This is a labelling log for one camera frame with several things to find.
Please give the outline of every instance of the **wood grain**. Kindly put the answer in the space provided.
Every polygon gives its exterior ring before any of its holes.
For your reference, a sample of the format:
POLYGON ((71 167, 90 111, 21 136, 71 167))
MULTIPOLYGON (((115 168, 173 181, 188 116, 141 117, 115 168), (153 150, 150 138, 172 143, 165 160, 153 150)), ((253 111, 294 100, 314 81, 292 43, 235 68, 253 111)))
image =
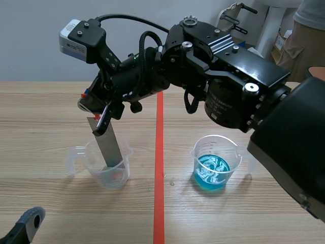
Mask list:
MULTIPOLYGON (((76 102, 87 82, 0 82, 0 236, 20 215, 42 206, 47 216, 34 243, 152 243, 156 96, 143 111, 125 109, 117 136, 135 149, 131 176, 113 191, 86 170, 68 177, 64 158, 92 138, 76 102)), ((218 194, 191 179, 195 142, 220 134, 246 145, 250 134, 219 127, 202 106, 186 113, 183 90, 165 92, 165 235, 167 244, 324 243, 325 225, 302 210, 266 169, 247 162, 218 194)))

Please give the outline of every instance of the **cardboard box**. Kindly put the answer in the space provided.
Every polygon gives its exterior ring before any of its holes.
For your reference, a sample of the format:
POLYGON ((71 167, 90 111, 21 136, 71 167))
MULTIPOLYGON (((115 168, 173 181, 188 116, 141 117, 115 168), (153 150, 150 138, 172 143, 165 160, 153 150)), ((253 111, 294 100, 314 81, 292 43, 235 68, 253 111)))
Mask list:
POLYGON ((278 63, 281 53, 283 51, 283 44, 285 42, 286 38, 281 35, 281 33, 278 33, 276 37, 275 44, 273 46, 273 49, 271 51, 271 61, 274 63, 278 63))

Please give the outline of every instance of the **khaki pants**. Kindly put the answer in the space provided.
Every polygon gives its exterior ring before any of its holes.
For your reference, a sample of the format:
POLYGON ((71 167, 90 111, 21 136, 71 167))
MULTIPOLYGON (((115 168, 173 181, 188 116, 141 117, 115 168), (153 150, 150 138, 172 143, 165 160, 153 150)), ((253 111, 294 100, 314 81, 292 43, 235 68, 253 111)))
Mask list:
POLYGON ((325 66, 325 31, 295 22, 277 65, 291 71, 288 81, 303 82, 308 68, 325 66))

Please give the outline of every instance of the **white wall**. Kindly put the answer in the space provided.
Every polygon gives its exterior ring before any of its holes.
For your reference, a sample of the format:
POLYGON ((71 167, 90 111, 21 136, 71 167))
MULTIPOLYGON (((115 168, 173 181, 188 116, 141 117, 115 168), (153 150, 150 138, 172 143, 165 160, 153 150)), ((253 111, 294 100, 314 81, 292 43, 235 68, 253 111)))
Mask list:
MULTIPOLYGON (((87 20, 107 13, 137 15, 165 27, 186 15, 215 23, 230 0, 0 0, 0 81, 92 81, 98 68, 61 54, 59 31, 73 18, 87 20)), ((255 44, 264 22, 266 7, 254 0, 242 1, 259 10, 258 15, 242 10, 243 36, 255 44)), ((153 30, 164 40, 166 34, 129 20, 103 23, 107 43, 121 60, 137 53, 142 32, 153 30)))
POLYGON ((282 23, 281 23, 281 31, 280 31, 280 33, 282 35, 284 35, 287 30, 293 29, 293 27, 294 27, 293 16, 294 16, 296 11, 297 11, 296 8, 288 8, 285 11, 284 16, 283 16, 283 20, 282 20, 282 23))

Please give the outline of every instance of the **black cable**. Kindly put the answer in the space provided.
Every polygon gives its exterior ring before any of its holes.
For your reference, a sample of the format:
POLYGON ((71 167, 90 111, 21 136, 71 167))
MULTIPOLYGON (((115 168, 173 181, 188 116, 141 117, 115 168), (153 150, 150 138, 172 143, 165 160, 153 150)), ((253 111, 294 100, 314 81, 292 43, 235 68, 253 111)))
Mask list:
POLYGON ((143 86, 143 83, 144 83, 144 77, 146 74, 146 58, 145 58, 144 43, 145 43, 146 37, 151 37, 156 42, 158 47, 163 45, 163 43, 161 42, 161 39, 155 32, 146 31, 146 32, 142 33, 142 35, 140 36, 140 40, 139 40, 139 57, 138 57, 138 62, 140 64, 139 80, 138 80, 136 88, 132 91, 132 94, 123 98, 125 101, 128 101, 128 100, 132 99, 133 97, 135 97, 137 94, 139 94, 139 92, 141 91, 141 88, 143 86))
POLYGON ((103 20, 106 20, 106 19, 130 19, 130 20, 134 20, 134 21, 137 21, 137 22, 141 22, 141 23, 144 23, 144 24, 148 24, 150 26, 153 26, 163 32, 166 32, 168 33, 169 30, 165 27, 162 27, 158 24, 155 24, 149 20, 146 20, 146 19, 142 19, 142 18, 139 18, 139 17, 136 17, 136 16, 132 16, 132 15, 127 15, 127 14, 106 14, 106 15, 102 15, 100 17, 97 17, 95 20, 98 20, 99 22, 102 22, 103 20))

